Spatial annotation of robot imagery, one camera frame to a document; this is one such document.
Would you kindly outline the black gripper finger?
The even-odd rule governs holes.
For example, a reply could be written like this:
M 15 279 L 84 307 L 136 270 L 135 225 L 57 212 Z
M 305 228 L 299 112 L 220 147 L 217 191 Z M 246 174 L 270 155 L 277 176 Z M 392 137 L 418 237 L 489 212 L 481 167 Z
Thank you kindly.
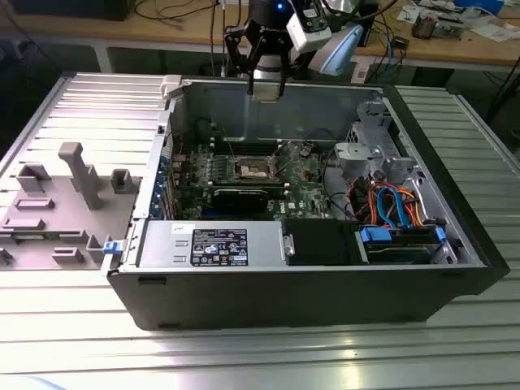
M 248 55 L 242 54 L 238 45 L 242 38 L 250 44 Z M 248 79 L 247 94 L 252 95 L 254 91 L 254 70 L 261 58 L 261 33 L 258 24 L 246 24 L 245 26 L 227 26 L 224 29 L 224 43 L 231 60 L 232 66 L 237 73 L 246 74 Z
M 290 47 L 286 37 L 270 38 L 266 53 L 262 56 L 262 78 L 278 81 L 278 97 L 284 95 L 285 84 L 289 76 Z

